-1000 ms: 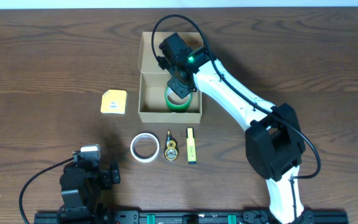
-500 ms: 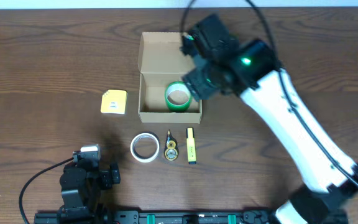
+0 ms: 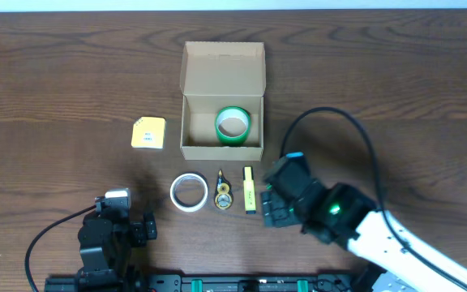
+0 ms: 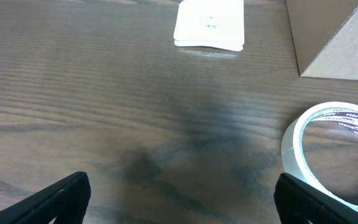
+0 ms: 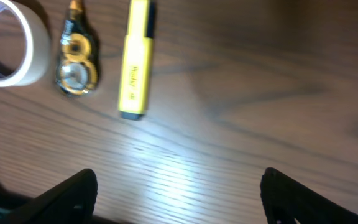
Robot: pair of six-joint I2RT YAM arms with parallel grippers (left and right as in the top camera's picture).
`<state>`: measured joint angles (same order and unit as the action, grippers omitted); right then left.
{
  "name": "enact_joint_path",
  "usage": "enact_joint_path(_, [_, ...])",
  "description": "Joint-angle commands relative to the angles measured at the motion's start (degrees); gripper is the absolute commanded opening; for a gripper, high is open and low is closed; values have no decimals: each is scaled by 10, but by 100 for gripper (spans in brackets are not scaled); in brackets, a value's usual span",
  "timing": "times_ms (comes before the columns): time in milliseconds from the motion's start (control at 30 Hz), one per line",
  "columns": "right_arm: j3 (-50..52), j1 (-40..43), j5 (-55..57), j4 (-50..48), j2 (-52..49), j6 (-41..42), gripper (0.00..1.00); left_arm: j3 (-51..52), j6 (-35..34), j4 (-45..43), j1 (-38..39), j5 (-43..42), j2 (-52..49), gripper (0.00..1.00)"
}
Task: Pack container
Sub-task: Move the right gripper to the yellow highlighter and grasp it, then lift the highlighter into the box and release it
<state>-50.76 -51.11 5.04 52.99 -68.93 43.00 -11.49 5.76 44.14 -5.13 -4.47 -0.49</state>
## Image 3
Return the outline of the yellow highlighter marker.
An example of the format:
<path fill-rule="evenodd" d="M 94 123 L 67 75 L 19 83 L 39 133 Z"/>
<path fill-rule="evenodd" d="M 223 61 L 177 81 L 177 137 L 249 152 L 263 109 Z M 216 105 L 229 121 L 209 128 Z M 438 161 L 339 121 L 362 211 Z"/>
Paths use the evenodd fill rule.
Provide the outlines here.
<path fill-rule="evenodd" d="M 251 166 L 243 168 L 243 192 L 246 214 L 256 214 L 255 181 Z"/>

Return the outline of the green tape roll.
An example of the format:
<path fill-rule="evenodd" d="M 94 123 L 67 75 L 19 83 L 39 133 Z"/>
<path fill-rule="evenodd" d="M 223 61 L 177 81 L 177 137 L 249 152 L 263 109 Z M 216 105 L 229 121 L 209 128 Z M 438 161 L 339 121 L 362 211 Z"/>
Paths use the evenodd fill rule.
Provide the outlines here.
<path fill-rule="evenodd" d="M 240 120 L 244 124 L 245 129 L 238 135 L 225 134 L 220 129 L 220 125 L 229 118 Z M 228 146 L 237 146 L 243 144 L 248 138 L 248 135 L 251 131 L 251 117 L 248 112 L 241 107 L 227 106 L 217 113 L 214 127 L 217 139 L 221 143 Z"/>

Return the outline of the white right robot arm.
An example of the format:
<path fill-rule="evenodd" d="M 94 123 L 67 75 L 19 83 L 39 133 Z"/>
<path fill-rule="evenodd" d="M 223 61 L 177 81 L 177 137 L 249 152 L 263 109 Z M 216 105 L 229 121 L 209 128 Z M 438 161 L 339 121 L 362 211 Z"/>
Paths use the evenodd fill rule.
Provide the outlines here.
<path fill-rule="evenodd" d="M 410 233 L 357 188 L 324 186 L 303 155 L 282 157 L 263 180 L 269 185 L 261 194 L 266 226 L 300 225 L 304 234 L 343 247 L 416 291 L 467 291 L 467 268 Z"/>

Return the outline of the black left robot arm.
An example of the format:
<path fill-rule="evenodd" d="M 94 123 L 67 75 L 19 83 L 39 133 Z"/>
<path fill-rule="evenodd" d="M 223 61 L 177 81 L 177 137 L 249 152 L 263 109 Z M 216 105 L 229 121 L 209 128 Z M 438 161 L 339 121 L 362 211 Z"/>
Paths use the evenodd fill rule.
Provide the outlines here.
<path fill-rule="evenodd" d="M 83 267 L 75 276 L 76 291 L 148 291 L 145 276 L 130 264 L 132 250 L 157 238 L 155 217 L 145 213 L 132 221 L 128 208 L 101 208 L 83 222 L 78 233 Z"/>

